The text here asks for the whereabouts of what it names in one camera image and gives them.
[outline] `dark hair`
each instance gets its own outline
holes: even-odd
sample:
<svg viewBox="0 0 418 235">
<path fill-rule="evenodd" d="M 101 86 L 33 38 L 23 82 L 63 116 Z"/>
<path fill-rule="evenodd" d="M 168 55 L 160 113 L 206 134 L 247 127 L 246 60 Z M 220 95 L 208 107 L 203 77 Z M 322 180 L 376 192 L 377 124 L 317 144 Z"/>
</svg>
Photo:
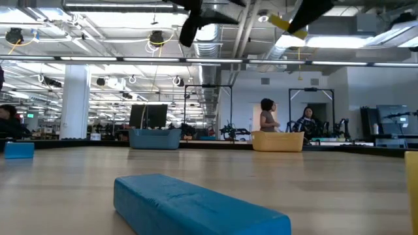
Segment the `dark hair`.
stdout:
<svg viewBox="0 0 418 235">
<path fill-rule="evenodd" d="M 18 112 L 13 105 L 9 105 L 9 104 L 4 104 L 4 105 L 0 106 L 0 108 L 9 112 L 10 118 L 13 118 L 16 115 L 16 113 Z"/>
<path fill-rule="evenodd" d="M 309 107 L 309 106 L 307 106 L 307 107 L 305 107 L 305 109 L 303 109 L 302 118 L 305 118 L 305 112 L 306 112 L 307 109 L 310 109 L 312 111 L 312 117 L 311 117 L 311 119 L 313 119 L 314 118 L 314 110 L 311 107 Z"/>
<path fill-rule="evenodd" d="M 261 110 L 263 111 L 270 111 L 273 108 L 274 101 L 265 98 L 261 101 Z"/>
</svg>

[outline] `woman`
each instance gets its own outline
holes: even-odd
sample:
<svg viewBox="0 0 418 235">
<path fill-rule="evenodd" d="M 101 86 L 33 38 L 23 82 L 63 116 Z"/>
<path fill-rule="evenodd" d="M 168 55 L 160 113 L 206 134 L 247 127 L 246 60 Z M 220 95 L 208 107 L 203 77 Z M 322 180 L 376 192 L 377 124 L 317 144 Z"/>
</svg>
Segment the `woman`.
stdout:
<svg viewBox="0 0 418 235">
<path fill-rule="evenodd" d="M 318 120 L 315 119 L 314 111 L 309 107 L 305 107 L 303 110 L 303 115 L 298 119 L 296 124 L 293 126 L 294 132 L 305 132 L 305 137 L 310 139 L 311 135 L 314 134 Z"/>
<path fill-rule="evenodd" d="M 22 138 L 30 136 L 30 132 L 20 125 L 15 118 L 17 111 L 12 105 L 0 106 L 0 138 L 13 137 Z"/>
<path fill-rule="evenodd" d="M 261 101 L 261 114 L 260 114 L 260 131 L 264 132 L 276 132 L 275 128 L 280 124 L 274 121 L 272 112 L 276 111 L 276 104 L 270 99 L 263 99 Z"/>
</svg>

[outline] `computer screen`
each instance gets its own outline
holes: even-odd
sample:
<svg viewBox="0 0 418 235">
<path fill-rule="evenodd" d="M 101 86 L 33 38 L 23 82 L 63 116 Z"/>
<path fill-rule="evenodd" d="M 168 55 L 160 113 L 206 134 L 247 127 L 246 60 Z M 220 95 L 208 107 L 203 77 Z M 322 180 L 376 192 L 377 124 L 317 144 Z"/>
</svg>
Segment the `computer screen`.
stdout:
<svg viewBox="0 0 418 235">
<path fill-rule="evenodd" d="M 408 125 L 408 116 L 387 118 L 389 115 L 403 114 L 408 112 L 406 105 L 377 105 L 376 108 L 379 112 L 379 120 L 381 124 L 404 124 Z"/>
<path fill-rule="evenodd" d="M 165 127 L 167 122 L 167 109 L 168 105 L 148 105 L 148 124 L 147 126 L 154 127 Z"/>
<path fill-rule="evenodd" d="M 142 123 L 142 111 L 145 105 L 132 105 L 131 117 L 129 118 L 129 126 L 140 128 Z"/>
<path fill-rule="evenodd" d="M 143 127 L 165 127 L 167 120 L 168 105 L 132 105 L 129 126 L 139 128 L 141 123 Z"/>
</svg>

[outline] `foam block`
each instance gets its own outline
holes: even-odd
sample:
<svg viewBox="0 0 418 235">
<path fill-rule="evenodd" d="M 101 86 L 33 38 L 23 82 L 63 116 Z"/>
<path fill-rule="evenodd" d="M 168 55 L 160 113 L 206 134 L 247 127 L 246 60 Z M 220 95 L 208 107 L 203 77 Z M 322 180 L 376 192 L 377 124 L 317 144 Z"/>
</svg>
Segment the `foam block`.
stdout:
<svg viewBox="0 0 418 235">
<path fill-rule="evenodd" d="M 114 183 L 114 207 L 140 235 L 290 235 L 288 216 L 162 174 Z"/>
<path fill-rule="evenodd" d="M 5 146 L 5 159 L 33 158 L 34 143 L 7 142 Z"/>
</svg>

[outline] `white column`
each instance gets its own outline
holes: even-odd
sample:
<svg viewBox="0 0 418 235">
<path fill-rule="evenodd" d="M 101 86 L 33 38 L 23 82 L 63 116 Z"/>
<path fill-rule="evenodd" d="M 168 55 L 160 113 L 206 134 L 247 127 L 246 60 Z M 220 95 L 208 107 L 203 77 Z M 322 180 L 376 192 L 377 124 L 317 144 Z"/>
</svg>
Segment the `white column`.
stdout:
<svg viewBox="0 0 418 235">
<path fill-rule="evenodd" d="M 66 65 L 59 139 L 86 138 L 91 75 L 87 65 Z"/>
<path fill-rule="evenodd" d="M 37 130 L 39 127 L 39 113 L 38 112 L 28 112 L 27 116 L 25 117 L 25 123 L 27 123 L 27 129 Z"/>
</svg>

